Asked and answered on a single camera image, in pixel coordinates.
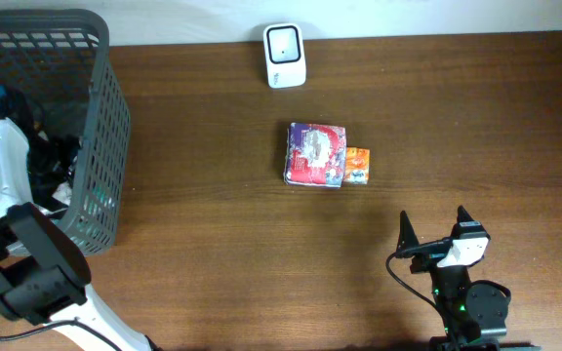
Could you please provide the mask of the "orange pocket tissue pack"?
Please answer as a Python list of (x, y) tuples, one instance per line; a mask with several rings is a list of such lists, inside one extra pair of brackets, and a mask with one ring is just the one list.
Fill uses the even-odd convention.
[(370, 150), (347, 147), (345, 170), (342, 182), (366, 185), (370, 176)]

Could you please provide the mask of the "red purple tissue pack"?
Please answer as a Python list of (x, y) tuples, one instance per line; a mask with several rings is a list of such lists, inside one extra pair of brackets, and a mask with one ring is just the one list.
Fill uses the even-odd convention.
[(288, 128), (284, 181), (340, 188), (345, 172), (344, 127), (293, 122)]

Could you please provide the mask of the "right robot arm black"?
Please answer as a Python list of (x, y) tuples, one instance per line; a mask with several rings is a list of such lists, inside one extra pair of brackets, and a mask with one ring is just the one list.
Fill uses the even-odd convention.
[[(471, 281), (468, 269), (485, 256), (490, 234), (481, 222), (458, 207), (451, 234), (439, 240), (419, 241), (406, 212), (401, 212), (396, 250), (385, 262), (389, 275), (403, 288), (428, 303), (442, 320), (443, 337), (429, 340), (430, 350), (536, 350), (530, 343), (503, 344), (511, 291), (488, 280)], [(409, 259), (410, 272), (427, 273), (431, 297), (410, 287), (391, 269), (392, 259)]]

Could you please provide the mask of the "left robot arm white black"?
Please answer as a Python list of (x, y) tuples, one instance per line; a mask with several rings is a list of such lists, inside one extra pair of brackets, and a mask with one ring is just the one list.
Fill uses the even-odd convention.
[(57, 227), (68, 205), (55, 198), (70, 179), (75, 139), (50, 140), (25, 95), (0, 85), (0, 314), (32, 330), (0, 342), (58, 332), (83, 350), (154, 350), (145, 334), (100, 298), (80, 249)]

